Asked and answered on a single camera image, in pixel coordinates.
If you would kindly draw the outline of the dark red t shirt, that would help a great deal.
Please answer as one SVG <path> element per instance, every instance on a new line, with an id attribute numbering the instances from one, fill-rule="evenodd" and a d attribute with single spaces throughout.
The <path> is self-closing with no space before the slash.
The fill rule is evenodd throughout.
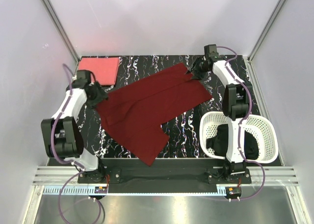
<path id="1" fill-rule="evenodd" d="M 211 98 L 179 63 L 110 92 L 96 111 L 110 137 L 151 166 L 169 140 L 161 125 Z"/>

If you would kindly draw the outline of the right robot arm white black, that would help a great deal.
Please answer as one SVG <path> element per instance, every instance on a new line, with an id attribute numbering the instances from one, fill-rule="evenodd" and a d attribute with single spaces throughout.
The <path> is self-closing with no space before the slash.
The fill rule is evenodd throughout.
<path id="1" fill-rule="evenodd" d="M 252 111 L 252 86 L 246 84 L 230 67 L 229 62 L 218 53 L 218 46 L 204 46 L 204 55 L 198 57 L 187 73 L 193 80 L 202 80 L 209 71 L 214 73 L 225 87 L 222 110 L 228 123 L 228 149 L 221 173 L 213 176 L 234 183 L 245 176 L 245 129 L 247 118 Z"/>

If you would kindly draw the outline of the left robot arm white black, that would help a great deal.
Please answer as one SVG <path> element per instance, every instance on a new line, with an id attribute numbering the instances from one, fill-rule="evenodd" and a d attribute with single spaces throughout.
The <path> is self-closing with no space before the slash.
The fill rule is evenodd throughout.
<path id="1" fill-rule="evenodd" d="M 84 147 L 76 120 L 83 106 L 94 110 L 108 96 L 89 70 L 78 70 L 68 80 L 60 108 L 51 118 L 41 122 L 45 151 L 48 157 L 55 158 L 60 164 L 77 167 L 80 177 L 100 183 L 106 176 L 105 167 Z"/>

